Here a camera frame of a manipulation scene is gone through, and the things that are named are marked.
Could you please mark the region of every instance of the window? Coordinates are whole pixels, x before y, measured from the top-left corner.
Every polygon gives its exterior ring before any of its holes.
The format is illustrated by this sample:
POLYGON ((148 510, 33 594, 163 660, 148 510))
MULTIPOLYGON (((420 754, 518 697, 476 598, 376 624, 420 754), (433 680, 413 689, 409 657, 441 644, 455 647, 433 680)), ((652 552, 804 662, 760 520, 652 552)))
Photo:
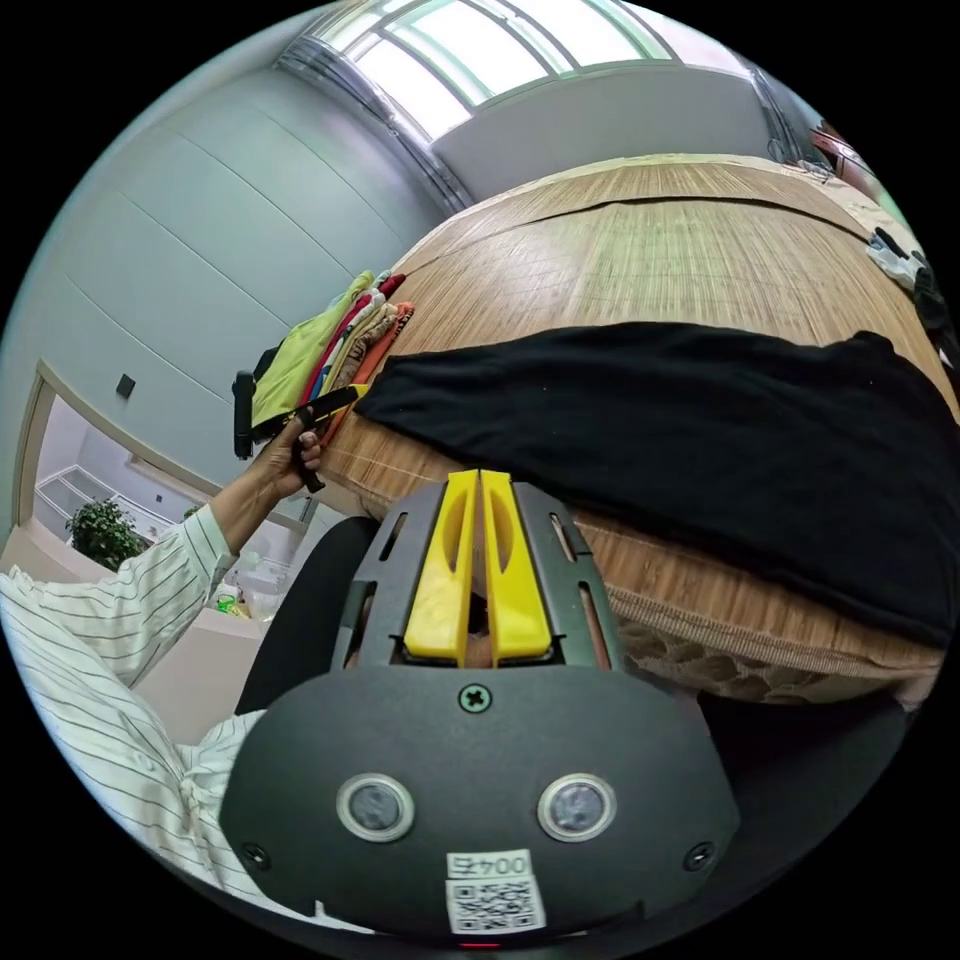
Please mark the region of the window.
POLYGON ((429 140, 502 94, 611 63, 750 73, 723 44, 625 0, 367 0, 316 34, 429 140))
POLYGON ((509 31, 475 7, 453 0, 438 9, 427 9, 426 14, 417 11, 410 17, 409 32, 429 38, 459 61, 488 91, 484 99, 547 75, 509 31))
POLYGON ((581 66, 644 58, 637 42, 621 33, 609 15, 583 0, 511 2, 556 37, 581 66))
POLYGON ((357 66, 433 139, 470 118, 442 80, 389 40, 381 40, 357 66))
POLYGON ((632 3, 623 3, 621 6, 630 11, 630 15, 635 20, 652 27, 660 34, 673 48, 677 58, 687 66, 707 67, 722 70, 725 73, 735 73, 742 77, 750 75, 750 71, 740 62, 736 54, 705 33, 671 20, 662 13, 635 7, 632 3))

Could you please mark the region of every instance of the striped shirt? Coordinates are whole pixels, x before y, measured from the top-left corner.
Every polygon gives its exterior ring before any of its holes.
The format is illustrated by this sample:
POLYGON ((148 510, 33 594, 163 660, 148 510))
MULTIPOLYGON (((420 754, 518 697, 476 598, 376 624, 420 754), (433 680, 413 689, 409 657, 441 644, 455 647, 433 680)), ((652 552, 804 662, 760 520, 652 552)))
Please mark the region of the striped shirt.
MULTIPOLYGON (((264 897, 218 822, 227 777, 261 713, 231 717, 196 746, 171 742, 131 689, 211 600, 236 561, 209 506, 96 584, 0 575, 0 614, 24 686, 67 763, 136 840, 258 906, 264 897)), ((358 930, 326 917, 314 922, 358 930)))

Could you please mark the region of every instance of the green plant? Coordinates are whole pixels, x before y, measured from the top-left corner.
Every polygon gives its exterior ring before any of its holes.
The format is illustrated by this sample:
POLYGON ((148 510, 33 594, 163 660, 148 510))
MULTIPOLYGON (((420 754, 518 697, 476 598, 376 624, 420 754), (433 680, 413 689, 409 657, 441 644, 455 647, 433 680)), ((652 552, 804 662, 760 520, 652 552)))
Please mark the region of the green plant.
POLYGON ((124 560, 139 556, 147 547, 113 500, 85 503, 67 521, 67 530, 75 550, 114 573, 124 560))

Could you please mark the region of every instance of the sleeve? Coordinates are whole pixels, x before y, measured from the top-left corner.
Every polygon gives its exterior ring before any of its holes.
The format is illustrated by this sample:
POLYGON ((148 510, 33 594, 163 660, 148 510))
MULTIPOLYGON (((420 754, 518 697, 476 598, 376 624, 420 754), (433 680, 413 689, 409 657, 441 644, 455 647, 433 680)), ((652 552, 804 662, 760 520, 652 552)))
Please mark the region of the sleeve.
POLYGON ((180 639, 236 560, 205 506, 99 583, 36 583, 19 570, 11 579, 132 687, 180 639))

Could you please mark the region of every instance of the qr code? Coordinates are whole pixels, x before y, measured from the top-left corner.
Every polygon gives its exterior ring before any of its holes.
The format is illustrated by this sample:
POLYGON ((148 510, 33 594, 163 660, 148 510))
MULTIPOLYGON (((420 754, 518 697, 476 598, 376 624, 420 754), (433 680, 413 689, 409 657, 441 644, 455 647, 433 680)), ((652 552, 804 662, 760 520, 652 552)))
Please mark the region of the qr code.
POLYGON ((448 881, 447 905, 454 933, 519 933, 544 926, 540 892, 532 876, 489 883, 448 881))

